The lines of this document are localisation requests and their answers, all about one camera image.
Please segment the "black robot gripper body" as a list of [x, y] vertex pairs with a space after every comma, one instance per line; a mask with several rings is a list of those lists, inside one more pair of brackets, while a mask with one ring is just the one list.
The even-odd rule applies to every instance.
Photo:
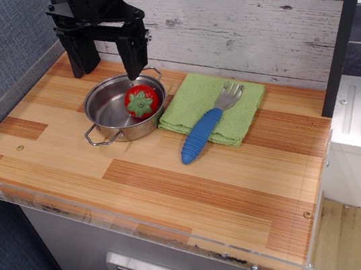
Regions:
[[64, 34], [108, 30], [106, 24], [143, 29], [144, 11], [124, 0], [54, 0], [46, 12]]

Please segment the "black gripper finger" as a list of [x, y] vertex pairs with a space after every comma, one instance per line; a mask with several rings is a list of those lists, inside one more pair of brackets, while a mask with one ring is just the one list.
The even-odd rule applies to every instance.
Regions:
[[117, 37], [120, 57], [131, 81], [138, 78], [148, 64], [147, 45], [151, 38], [148, 29], [141, 34], [125, 32]]
[[67, 52], [75, 78], [81, 78], [95, 70], [100, 63], [100, 56], [94, 41], [79, 31], [56, 29], [56, 35]]

